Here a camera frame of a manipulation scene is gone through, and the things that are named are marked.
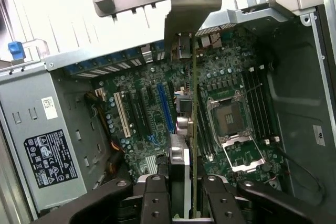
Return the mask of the black RAM slot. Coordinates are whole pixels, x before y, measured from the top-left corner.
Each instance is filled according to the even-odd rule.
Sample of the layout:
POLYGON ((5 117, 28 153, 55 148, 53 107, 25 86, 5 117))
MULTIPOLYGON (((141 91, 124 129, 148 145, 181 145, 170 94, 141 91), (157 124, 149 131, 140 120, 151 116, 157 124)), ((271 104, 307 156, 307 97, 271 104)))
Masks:
POLYGON ((280 135, 279 135, 279 125, 278 119, 275 112, 275 107, 273 103, 273 99, 270 93, 269 82, 267 78, 267 71, 266 70, 259 70, 258 72, 259 82, 261 84, 261 94, 265 106, 265 112, 267 117, 267 125, 268 125, 268 134, 267 137, 269 138, 272 144, 276 144, 280 142, 280 135))
POLYGON ((269 125, 262 95, 262 83, 258 80, 255 71, 248 72, 248 81, 249 88, 251 89, 251 103, 256 121, 256 134, 260 139, 267 139, 269 137, 269 125))
MULTIPOLYGON (((243 80, 244 80, 244 84, 245 84, 245 89, 248 90, 250 88, 254 87, 254 81, 252 79, 252 73, 249 71, 244 71, 243 72, 243 80)), ((262 138, 260 137, 260 131, 259 131, 259 123, 258 123, 258 119, 257 119, 257 100, 256 100, 256 95, 255 95, 255 91, 252 91, 250 93, 247 94, 247 100, 248 100, 248 105, 250 108, 250 113, 251 113, 251 119, 253 122, 253 126, 254 126, 254 131, 256 134, 256 137, 261 140, 262 138)))
MULTIPOLYGON (((262 83, 259 77, 258 71, 253 73, 253 81, 254 81, 254 87, 262 83)), ((268 113, 268 108, 266 106, 265 99, 264 99, 263 87, 264 86, 258 88, 255 91, 256 100, 257 100, 256 110, 257 110, 258 123, 260 125, 259 126, 260 137, 262 139, 267 139, 272 136, 272 126, 269 121, 269 113, 268 113)))

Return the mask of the metal socket cover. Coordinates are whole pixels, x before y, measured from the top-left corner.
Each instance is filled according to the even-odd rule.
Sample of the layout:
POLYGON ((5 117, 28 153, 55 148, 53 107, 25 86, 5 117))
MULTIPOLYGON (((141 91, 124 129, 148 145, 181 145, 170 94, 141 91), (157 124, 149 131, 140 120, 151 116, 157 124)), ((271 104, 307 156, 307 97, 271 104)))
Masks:
POLYGON ((221 147, 234 173, 254 172, 266 162, 252 135, 232 135, 221 147))

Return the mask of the blue plastic case latch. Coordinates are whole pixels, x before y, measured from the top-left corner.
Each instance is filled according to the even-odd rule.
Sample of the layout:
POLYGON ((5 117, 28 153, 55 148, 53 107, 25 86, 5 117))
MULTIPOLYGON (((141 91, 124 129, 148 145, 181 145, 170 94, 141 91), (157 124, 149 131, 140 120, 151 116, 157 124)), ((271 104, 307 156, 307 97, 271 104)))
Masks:
POLYGON ((23 44, 19 41, 8 43, 8 50, 13 60, 24 60, 26 58, 23 44))

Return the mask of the CPU socket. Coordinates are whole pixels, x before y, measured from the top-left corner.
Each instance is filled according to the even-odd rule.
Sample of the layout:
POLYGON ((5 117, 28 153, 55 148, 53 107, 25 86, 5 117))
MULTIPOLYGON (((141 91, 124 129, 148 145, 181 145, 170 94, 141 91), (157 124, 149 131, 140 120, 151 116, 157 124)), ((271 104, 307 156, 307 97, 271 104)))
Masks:
POLYGON ((208 97, 207 109, 209 121, 218 137, 230 137, 250 129, 245 98, 240 90, 224 98, 208 97))

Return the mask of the blue expansion slot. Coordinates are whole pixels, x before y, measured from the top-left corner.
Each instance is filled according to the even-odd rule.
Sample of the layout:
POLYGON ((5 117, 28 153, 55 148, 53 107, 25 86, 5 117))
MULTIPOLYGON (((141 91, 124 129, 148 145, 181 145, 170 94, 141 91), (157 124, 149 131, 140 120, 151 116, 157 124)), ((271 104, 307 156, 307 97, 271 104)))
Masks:
POLYGON ((165 95, 165 90, 164 90, 164 86, 161 83, 158 83, 156 85, 157 90, 158 90, 158 94, 159 94, 159 98, 161 101, 161 105, 163 108, 163 113, 164 113, 164 117, 166 120, 166 126, 167 129, 170 133, 174 133, 175 132, 175 124, 173 122, 171 113, 170 113, 170 108, 169 108, 169 103, 167 101, 166 95, 165 95))

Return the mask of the long black expansion slot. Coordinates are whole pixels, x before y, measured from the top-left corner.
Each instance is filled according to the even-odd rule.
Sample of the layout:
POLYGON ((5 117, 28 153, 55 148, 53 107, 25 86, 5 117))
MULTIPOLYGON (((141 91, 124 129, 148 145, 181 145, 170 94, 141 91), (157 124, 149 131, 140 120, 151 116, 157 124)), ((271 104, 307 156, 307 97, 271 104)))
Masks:
POLYGON ((140 104, 138 101, 138 97, 135 92, 128 92, 129 95, 129 101, 132 107, 132 113, 134 117, 134 121, 136 124, 137 132, 140 137, 143 136, 144 134, 144 126, 142 122, 142 114, 141 114, 141 109, 140 109, 140 104))

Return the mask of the white expansion slot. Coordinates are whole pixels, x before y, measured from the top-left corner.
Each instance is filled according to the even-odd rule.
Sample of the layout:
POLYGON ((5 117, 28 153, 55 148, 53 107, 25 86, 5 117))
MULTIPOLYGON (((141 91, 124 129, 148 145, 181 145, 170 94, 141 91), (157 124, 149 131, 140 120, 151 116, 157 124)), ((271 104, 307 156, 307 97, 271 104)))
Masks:
POLYGON ((126 138, 131 137, 131 131, 129 128, 129 124, 128 124, 128 119, 124 110, 124 106, 122 103, 122 97, 121 97, 121 93, 120 92, 116 92, 113 94, 114 96, 114 100, 118 109, 118 113, 119 113, 119 117, 120 117, 120 121, 121 121, 121 125, 122 125, 122 129, 124 132, 124 136, 126 138))

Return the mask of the grey metal PC case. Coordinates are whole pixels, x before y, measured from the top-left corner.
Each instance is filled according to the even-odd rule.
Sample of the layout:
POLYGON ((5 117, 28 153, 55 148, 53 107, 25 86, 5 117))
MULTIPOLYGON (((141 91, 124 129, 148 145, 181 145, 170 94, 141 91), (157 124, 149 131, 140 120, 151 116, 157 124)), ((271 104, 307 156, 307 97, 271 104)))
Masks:
MULTIPOLYGON (((220 47, 226 34, 252 37, 254 67, 267 71, 278 119, 280 142, 271 146, 286 167, 274 185, 262 183, 307 204, 316 224, 336 224, 336 31, 329 31, 324 3, 311 13, 287 18, 268 1, 222 0, 220 10, 211 12, 196 33, 196 59, 199 50, 220 47)), ((9 43, 21 42, 26 55, 24 60, 11 56, 4 61, 0 51, 0 75, 44 67, 90 81, 92 90, 84 99, 99 118, 110 149, 95 189, 125 179, 134 186, 134 195, 141 195, 147 177, 162 175, 170 196, 172 136, 158 172, 132 180, 124 151, 113 146, 106 116, 98 110, 107 100, 106 91, 95 84, 109 74, 151 64, 191 62, 172 63, 165 49, 165 18, 170 10, 171 0, 165 0, 99 17, 92 0, 0 0, 0 45, 3 32, 11 34, 17 24, 23 37, 12 37, 9 43)), ((215 174, 206 172, 197 154, 197 215, 187 224, 215 224, 208 202, 202 202, 202 178, 208 175, 215 174)), ((215 176, 231 190, 243 180, 261 182, 245 178, 230 183, 222 175, 215 176)), ((33 214, 0 120, 0 224, 67 224, 67 204, 81 196, 33 214)))

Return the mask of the silver finned chipset heatsink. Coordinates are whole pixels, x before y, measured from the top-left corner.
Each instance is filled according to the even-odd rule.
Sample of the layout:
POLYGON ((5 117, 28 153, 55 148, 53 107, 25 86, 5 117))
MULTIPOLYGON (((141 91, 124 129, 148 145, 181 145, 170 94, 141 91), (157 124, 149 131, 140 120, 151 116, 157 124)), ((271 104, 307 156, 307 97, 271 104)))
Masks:
POLYGON ((146 174, 156 174, 158 171, 158 165, 156 163, 156 156, 151 155, 145 158, 145 173, 146 174))

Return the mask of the grey power supply unit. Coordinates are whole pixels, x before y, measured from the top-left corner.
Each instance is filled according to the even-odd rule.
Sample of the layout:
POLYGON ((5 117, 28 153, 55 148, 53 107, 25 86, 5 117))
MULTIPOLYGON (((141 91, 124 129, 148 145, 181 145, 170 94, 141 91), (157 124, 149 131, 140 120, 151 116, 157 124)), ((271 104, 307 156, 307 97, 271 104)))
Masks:
POLYGON ((0 75, 0 120, 33 214, 95 189, 110 155, 87 79, 44 67, 0 75))

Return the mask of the green motherboard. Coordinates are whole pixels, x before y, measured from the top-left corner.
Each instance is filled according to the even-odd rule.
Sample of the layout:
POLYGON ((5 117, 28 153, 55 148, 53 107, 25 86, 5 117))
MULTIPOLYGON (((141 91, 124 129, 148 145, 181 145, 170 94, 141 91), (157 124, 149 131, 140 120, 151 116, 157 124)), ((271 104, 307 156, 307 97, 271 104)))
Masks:
MULTIPOLYGON (((237 135, 252 135, 265 158, 265 163, 251 173, 232 172, 226 155, 221 147, 229 137, 218 137, 209 121, 208 97, 224 98, 235 90, 242 93, 246 90, 243 80, 244 71, 258 71, 254 65, 256 56, 252 50, 251 36, 240 36, 229 33, 224 36, 222 45, 218 48, 206 47, 197 56, 197 154, 199 163, 209 174, 222 175, 230 183, 236 183, 245 178, 255 179, 274 185, 284 173, 285 164, 282 156, 271 146, 270 140, 256 137, 247 95, 244 96, 246 116, 250 129, 237 135)), ((190 93, 192 90, 191 62, 171 64, 162 62, 126 70, 117 74, 109 74, 95 81, 102 86, 107 94, 106 102, 98 108, 100 114, 106 116, 105 127, 113 139, 113 146, 124 151, 124 160, 132 180, 145 175, 145 158, 155 155, 157 166, 166 157, 170 133, 166 126, 163 108, 156 85, 163 84, 169 103, 174 124, 176 118, 188 112, 191 108, 190 93), (149 101, 146 86, 151 86, 155 101, 149 101), (128 92, 135 92, 140 104, 144 134, 138 135, 134 121, 128 92), (122 103, 128 119, 131 137, 126 138, 122 129, 118 109, 113 94, 121 93, 122 103)))

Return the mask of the thin metal locking lever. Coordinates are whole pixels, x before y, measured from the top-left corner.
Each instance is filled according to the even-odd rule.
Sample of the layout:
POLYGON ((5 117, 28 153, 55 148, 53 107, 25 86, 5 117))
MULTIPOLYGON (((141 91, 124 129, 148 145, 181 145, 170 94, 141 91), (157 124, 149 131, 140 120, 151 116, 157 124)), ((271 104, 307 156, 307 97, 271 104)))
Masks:
POLYGON ((255 87, 253 88, 250 88, 248 90, 245 90, 243 93, 241 93, 241 96, 245 96, 246 94, 252 92, 252 91, 256 91, 258 88, 262 87, 263 86, 263 83, 260 83, 258 85, 256 85, 255 87))

